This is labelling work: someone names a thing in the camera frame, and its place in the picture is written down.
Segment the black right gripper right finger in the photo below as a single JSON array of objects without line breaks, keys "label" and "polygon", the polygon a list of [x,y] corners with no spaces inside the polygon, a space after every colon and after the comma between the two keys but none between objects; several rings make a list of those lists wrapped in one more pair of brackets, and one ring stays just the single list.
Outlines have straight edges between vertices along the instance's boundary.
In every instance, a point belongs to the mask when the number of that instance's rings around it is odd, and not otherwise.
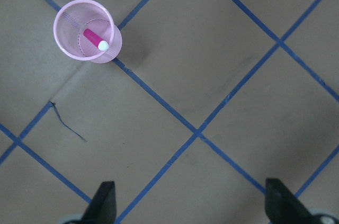
[{"label": "black right gripper right finger", "polygon": [[308,210],[278,178],[267,178],[265,190],[265,214],[270,223],[338,223],[330,213]]}]

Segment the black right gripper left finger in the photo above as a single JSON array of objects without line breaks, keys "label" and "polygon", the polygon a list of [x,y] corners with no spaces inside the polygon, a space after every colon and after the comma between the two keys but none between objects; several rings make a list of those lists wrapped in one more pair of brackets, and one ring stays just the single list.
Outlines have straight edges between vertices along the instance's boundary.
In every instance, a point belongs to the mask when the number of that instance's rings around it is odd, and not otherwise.
[{"label": "black right gripper left finger", "polygon": [[114,223],[117,217],[115,182],[102,182],[83,214],[62,217],[59,223]]}]

